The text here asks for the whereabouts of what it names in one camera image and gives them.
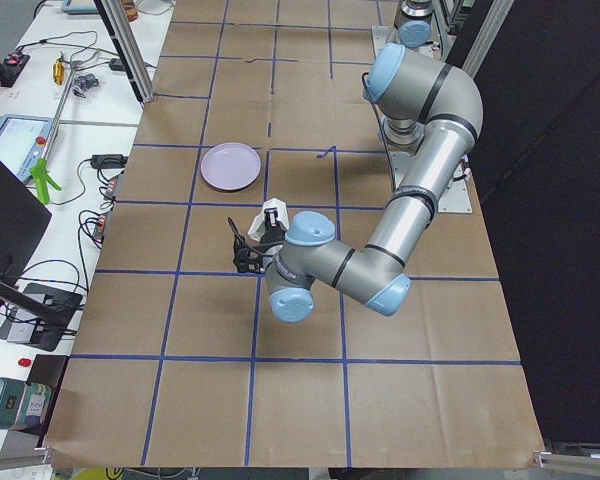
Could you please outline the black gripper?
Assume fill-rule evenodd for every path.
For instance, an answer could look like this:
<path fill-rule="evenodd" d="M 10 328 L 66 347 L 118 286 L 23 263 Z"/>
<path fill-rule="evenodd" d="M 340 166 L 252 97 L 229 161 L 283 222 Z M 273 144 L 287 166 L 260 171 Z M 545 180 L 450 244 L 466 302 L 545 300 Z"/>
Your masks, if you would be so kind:
<path fill-rule="evenodd" d="M 275 255 L 275 250 L 284 242 L 286 230 L 278 224 L 278 210 L 276 208 L 264 210 L 266 232 L 261 241 L 254 245 L 250 245 L 246 241 L 231 217 L 228 217 L 227 221 L 234 235 L 233 264 L 236 271 L 238 273 L 264 273 Z"/>

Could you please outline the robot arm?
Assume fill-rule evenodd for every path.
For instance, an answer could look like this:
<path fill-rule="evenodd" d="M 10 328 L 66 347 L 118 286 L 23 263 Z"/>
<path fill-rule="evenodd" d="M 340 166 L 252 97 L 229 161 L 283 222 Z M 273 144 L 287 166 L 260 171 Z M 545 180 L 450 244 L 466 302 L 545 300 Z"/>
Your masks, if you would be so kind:
<path fill-rule="evenodd" d="M 394 27 L 396 42 L 410 49 L 430 46 L 440 50 L 439 35 L 433 31 L 434 2 L 431 0 L 402 0 L 398 2 Z"/>
<path fill-rule="evenodd" d="M 392 195 L 362 250 L 337 240 L 326 216 L 302 211 L 284 225 L 271 204 L 262 208 L 258 244 L 234 235 L 237 270 L 264 274 L 271 310 L 281 321 L 299 322 L 313 312 L 316 280 L 381 315 L 395 314 L 411 287 L 406 263 L 481 132 L 483 105 L 474 80 L 402 44 L 386 44 L 362 83 L 366 99 L 385 117 L 380 130 L 404 136 L 406 124 L 417 123 L 419 145 L 392 171 Z"/>

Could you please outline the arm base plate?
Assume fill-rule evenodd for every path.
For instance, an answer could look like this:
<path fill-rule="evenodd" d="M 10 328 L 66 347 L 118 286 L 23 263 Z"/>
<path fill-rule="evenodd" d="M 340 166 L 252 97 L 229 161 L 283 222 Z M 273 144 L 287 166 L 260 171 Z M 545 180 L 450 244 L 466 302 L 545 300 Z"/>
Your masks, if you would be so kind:
<path fill-rule="evenodd" d="M 399 185 L 404 176 L 414 165 L 414 156 L 407 152 L 390 151 L 391 168 L 394 183 Z M 472 214 L 473 208 L 469 197 L 468 181 L 471 177 L 469 158 L 464 155 L 456 167 L 452 179 L 441 194 L 438 203 L 440 213 Z"/>

